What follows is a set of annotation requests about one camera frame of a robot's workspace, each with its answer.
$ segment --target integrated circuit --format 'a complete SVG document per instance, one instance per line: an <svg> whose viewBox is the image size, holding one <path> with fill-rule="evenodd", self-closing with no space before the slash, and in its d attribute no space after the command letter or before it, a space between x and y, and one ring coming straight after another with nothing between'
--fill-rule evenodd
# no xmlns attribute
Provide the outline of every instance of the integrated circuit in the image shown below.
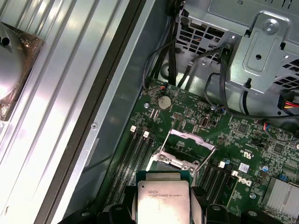
<svg viewBox="0 0 299 224"><path fill-rule="evenodd" d="M276 144L276 146L274 147L274 152L281 154L283 149L284 149L283 145Z"/></svg>
<svg viewBox="0 0 299 224"><path fill-rule="evenodd" d="M245 134L247 131L247 125L245 124L240 124L238 127L238 132Z"/></svg>

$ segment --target ventilation holes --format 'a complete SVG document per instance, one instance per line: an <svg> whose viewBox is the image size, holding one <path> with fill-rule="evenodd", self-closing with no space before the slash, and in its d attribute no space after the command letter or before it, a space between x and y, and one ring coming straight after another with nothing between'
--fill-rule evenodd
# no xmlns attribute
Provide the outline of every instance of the ventilation holes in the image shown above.
<svg viewBox="0 0 299 224"><path fill-rule="evenodd" d="M294 71L294 72L299 72L299 59L297 59L295 61L292 61L289 64L285 64L283 66L283 68L289 69L289 70Z"/></svg>
<svg viewBox="0 0 299 224"><path fill-rule="evenodd" d="M265 2L265 4L273 4L276 3L278 8L287 8L290 9L293 0L258 0L259 2Z"/></svg>
<svg viewBox="0 0 299 224"><path fill-rule="evenodd" d="M276 82L274 82L277 85L280 85L282 87L285 87L287 89L294 88L294 87L299 87L299 80L292 76L284 77Z"/></svg>
<svg viewBox="0 0 299 224"><path fill-rule="evenodd" d="M207 50L215 49L224 34L224 31L203 23L198 25L191 22L189 26L179 24L177 44L182 45L184 49L192 53L202 54ZM209 56L208 58L218 61L218 55Z"/></svg>

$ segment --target black cable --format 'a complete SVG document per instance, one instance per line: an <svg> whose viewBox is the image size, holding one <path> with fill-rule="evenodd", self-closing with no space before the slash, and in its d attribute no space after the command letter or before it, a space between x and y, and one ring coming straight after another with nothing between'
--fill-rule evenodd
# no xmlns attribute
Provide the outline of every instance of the black cable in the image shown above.
<svg viewBox="0 0 299 224"><path fill-rule="evenodd" d="M175 18L171 19L171 27L169 32L169 38L173 39L173 33L176 26ZM175 55L175 43L172 43L168 47L168 61L169 61L169 75L168 75L168 83L171 85L176 85L176 55Z"/></svg>
<svg viewBox="0 0 299 224"><path fill-rule="evenodd" d="M168 43L169 41L171 41L173 39L172 38L172 30L171 30L171 22L172 22L172 20L170 20L169 25L168 25L168 34L167 34L165 43ZM158 59L157 59L155 65L154 65L154 67L152 69L152 72L149 75L150 77L158 78L160 70L161 70L161 67L163 65L163 62L164 62L164 59L166 57L167 52L168 52L168 48L164 48L164 49L161 50L161 52L160 52L160 54L158 56Z"/></svg>
<svg viewBox="0 0 299 224"><path fill-rule="evenodd" d="M207 78L207 81L206 81L205 89L204 89L204 96L205 96L206 101L207 101L210 105L214 105L214 106L216 106L216 107L218 108L217 105L213 104L213 103L210 101L209 96L208 96L208 94L207 94L207 88L208 88L209 84L211 83L211 79L212 79L212 76L213 76L213 75L218 76L218 75L220 75L220 74L219 74L219 73L215 73L215 72L213 72L211 75L209 75L209 77Z"/></svg>
<svg viewBox="0 0 299 224"><path fill-rule="evenodd" d="M228 68L228 58L229 54L227 51L223 51L221 54L221 68L220 68L220 99L224 104L224 108L227 113L243 118L243 119L255 119L255 120L283 120L283 119L299 119L299 115L287 115L287 116L254 116L242 114L238 111L231 110L228 106L226 91L225 91L225 82L226 82L226 72Z"/></svg>
<svg viewBox="0 0 299 224"><path fill-rule="evenodd" d="M197 55L195 58L193 58L191 60L192 63L196 62L197 60L199 60L200 58L203 58L203 57L207 57L207 56L211 56L211 55L214 55L214 54L220 54L221 53L221 49L215 49L215 50L211 50L211 51L207 51L206 53L203 53L203 54L200 54L200 55ZM186 80L186 78L188 77L189 75L189 72L191 71L191 68L192 68L192 65L188 65L185 72L184 72L184 75L183 77L181 78L181 80L179 81L178 83L178 88L181 88L181 86L183 85L184 81Z"/></svg>
<svg viewBox="0 0 299 224"><path fill-rule="evenodd" d="M143 85L143 88L145 89L145 91L154 91L154 90L157 90L160 88L159 87L156 87L156 88L153 88L153 89L148 89L146 88L145 86L145 78L146 78L146 70L147 70L147 66L148 66L148 63L150 61L150 58L157 52L161 51L162 49L168 47L169 45L171 45L172 43L174 43L176 41L176 39L174 40L171 40L170 42L164 44L163 46L159 47L157 50L153 51L150 53L150 55L147 57L145 63L144 63L144 67L143 67L143 74L142 74L142 85Z"/></svg>
<svg viewBox="0 0 299 224"><path fill-rule="evenodd" d="M243 110L245 114L249 115L248 109L247 109L247 95L248 91L244 91L243 97L242 97L242 105L243 105Z"/></svg>

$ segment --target black connector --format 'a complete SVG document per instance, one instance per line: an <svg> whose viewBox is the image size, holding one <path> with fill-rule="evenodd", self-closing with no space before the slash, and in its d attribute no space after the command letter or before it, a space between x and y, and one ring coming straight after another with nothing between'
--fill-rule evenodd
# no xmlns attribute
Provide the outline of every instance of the black connector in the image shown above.
<svg viewBox="0 0 299 224"><path fill-rule="evenodd" d="M285 108L286 101L293 102L296 93L293 91L284 91L280 94L277 107L280 110Z"/></svg>

